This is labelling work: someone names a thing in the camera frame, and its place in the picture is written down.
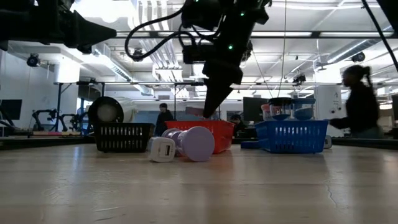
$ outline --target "table surface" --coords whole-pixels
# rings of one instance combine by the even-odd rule
[[[149,162],[95,145],[0,151],[0,219],[22,223],[398,223],[398,152],[230,151]]]

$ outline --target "purple dumbbell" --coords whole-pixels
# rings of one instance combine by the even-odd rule
[[[172,128],[165,131],[162,137],[173,139],[177,151],[195,162],[208,161],[215,147],[213,134],[204,127],[193,127],[187,131]]]

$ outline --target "red basket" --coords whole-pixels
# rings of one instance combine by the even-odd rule
[[[221,153],[232,145],[234,124],[227,121],[166,121],[167,128],[177,128],[186,131],[192,127],[201,126],[209,129],[215,140],[213,154]]]

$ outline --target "black basket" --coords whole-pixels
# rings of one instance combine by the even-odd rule
[[[149,123],[97,123],[97,149],[101,152],[145,152],[154,132]]]

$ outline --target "person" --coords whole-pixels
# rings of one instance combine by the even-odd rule
[[[234,126],[234,137],[238,136],[238,131],[244,131],[247,126],[243,124],[240,115],[234,114],[231,116],[231,122],[235,124]]]
[[[161,136],[167,130],[166,121],[174,121],[174,117],[167,109],[167,104],[161,103],[159,105],[160,114],[157,116],[155,135]]]
[[[361,80],[366,77],[369,86]],[[343,72],[343,84],[351,89],[346,102],[347,117],[331,119],[329,124],[338,129],[350,128],[353,138],[380,139],[383,136],[377,125],[379,105],[371,83],[371,68],[353,65]]]

